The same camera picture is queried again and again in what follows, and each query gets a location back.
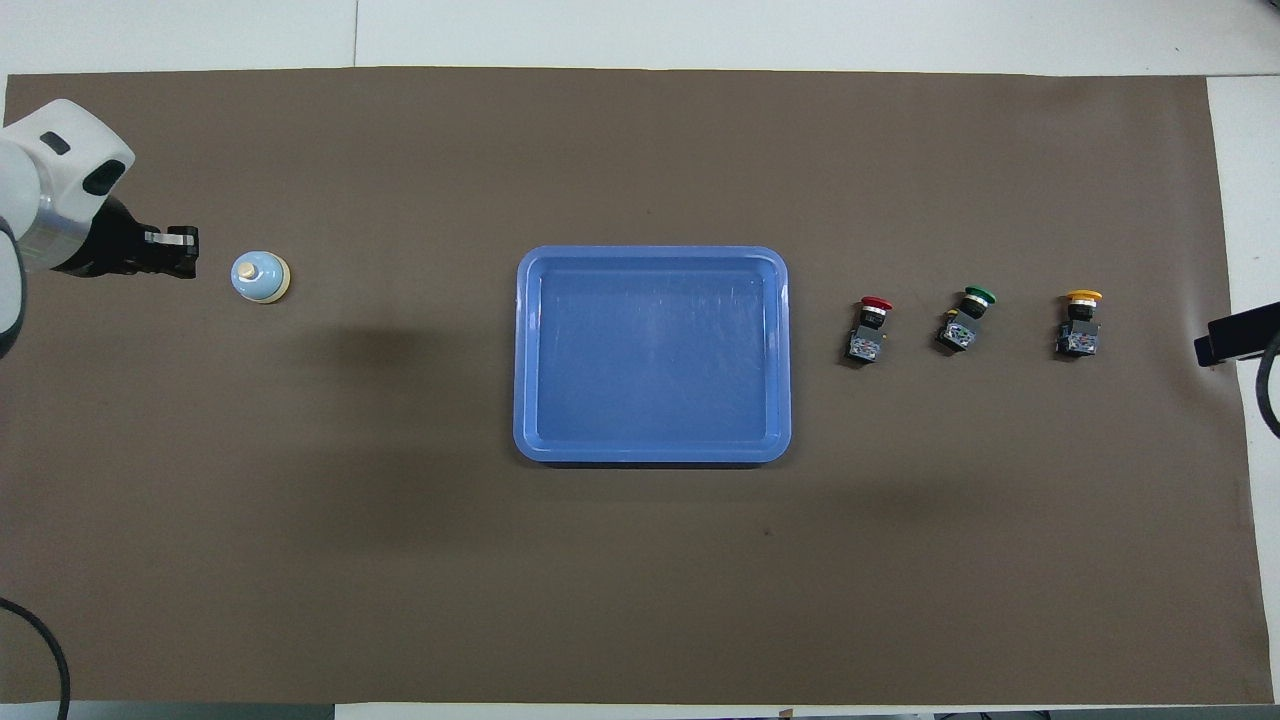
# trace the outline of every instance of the brown paper mat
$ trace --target brown paper mat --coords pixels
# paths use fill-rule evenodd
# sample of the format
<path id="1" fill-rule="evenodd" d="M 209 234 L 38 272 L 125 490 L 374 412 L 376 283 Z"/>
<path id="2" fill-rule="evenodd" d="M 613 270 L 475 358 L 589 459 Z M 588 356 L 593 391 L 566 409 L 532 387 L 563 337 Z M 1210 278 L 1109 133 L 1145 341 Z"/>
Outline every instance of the brown paper mat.
<path id="1" fill-rule="evenodd" d="M 538 69 L 14 77 L 137 151 L 200 278 L 31 278 L 0 368 L 0 587 L 77 696 L 1268 702 L 1199 78 Z M 795 439 L 754 470 L 511 438 L 544 243 L 765 245 Z M 250 249 L 293 266 L 239 300 Z M 931 334 L 968 283 L 968 354 Z M 1061 293 L 1100 356 L 1051 352 Z M 864 293 L 883 363 L 838 361 Z M 0 700 L 50 697 L 0 624 Z"/>

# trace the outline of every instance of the black cable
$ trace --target black cable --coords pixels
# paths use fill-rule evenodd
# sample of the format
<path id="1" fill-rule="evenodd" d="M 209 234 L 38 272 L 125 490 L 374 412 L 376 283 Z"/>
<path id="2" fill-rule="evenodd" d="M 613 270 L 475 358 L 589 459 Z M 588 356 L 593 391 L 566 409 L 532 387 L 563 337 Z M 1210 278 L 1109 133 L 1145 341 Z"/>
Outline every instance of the black cable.
<path id="1" fill-rule="evenodd" d="M 1276 437 L 1280 437 L 1280 420 L 1276 420 L 1276 411 L 1271 407 L 1271 364 L 1280 351 L 1280 332 L 1271 337 L 1267 348 L 1262 351 L 1262 361 L 1258 363 L 1258 379 L 1253 384 L 1253 391 L 1258 396 L 1258 411 L 1262 413 L 1262 421 Z"/>
<path id="2" fill-rule="evenodd" d="M 0 607 L 29 623 L 40 633 L 40 637 L 45 638 L 45 644 L 49 646 L 49 651 L 54 653 L 54 662 L 58 664 L 58 720 L 67 720 L 67 711 L 72 706 L 72 673 L 67 669 L 67 656 L 63 655 L 63 646 L 58 644 L 54 632 L 49 629 L 49 625 L 44 620 L 36 618 L 35 612 L 3 597 L 0 597 Z"/>

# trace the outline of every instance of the plastic tray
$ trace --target plastic tray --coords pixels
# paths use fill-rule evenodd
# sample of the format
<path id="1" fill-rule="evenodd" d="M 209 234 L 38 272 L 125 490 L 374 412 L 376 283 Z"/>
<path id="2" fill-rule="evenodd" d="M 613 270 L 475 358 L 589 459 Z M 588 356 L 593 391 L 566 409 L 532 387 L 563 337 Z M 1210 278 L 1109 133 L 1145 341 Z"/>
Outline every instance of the plastic tray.
<path id="1" fill-rule="evenodd" d="M 767 247 L 545 246 L 516 279 L 515 437 L 541 462 L 768 462 L 791 442 Z"/>

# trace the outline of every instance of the white table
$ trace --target white table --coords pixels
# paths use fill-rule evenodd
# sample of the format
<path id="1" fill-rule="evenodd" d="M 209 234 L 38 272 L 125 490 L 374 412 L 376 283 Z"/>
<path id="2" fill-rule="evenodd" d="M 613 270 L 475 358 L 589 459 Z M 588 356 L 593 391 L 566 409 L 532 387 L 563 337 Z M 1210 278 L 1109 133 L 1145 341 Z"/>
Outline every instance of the white table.
<path id="1" fill-rule="evenodd" d="M 1280 10 L 1262 0 L 0 0 L 0 28 L 9 31 L 0 91 L 10 73 L 352 65 L 1211 76 L 1231 307 L 1280 300 Z M 156 113 L 180 111 L 163 101 L 138 99 Z M 3 102 L 0 92 L 0 110 Z M 1242 364 L 1240 391 L 1280 696 L 1280 439 L 1254 406 L 1254 368 Z M 778 710 L 362 705 L 339 706 L 338 715 L 658 719 Z"/>

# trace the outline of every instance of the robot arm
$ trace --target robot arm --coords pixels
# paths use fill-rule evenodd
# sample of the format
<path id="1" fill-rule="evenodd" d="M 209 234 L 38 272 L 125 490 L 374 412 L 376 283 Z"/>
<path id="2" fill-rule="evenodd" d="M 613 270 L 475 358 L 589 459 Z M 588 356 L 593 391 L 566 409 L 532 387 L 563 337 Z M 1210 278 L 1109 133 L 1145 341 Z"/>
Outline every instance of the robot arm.
<path id="1" fill-rule="evenodd" d="M 0 357 L 26 307 L 23 270 L 196 277 L 200 233 L 143 225 L 109 193 L 133 151 L 70 100 L 0 129 Z"/>

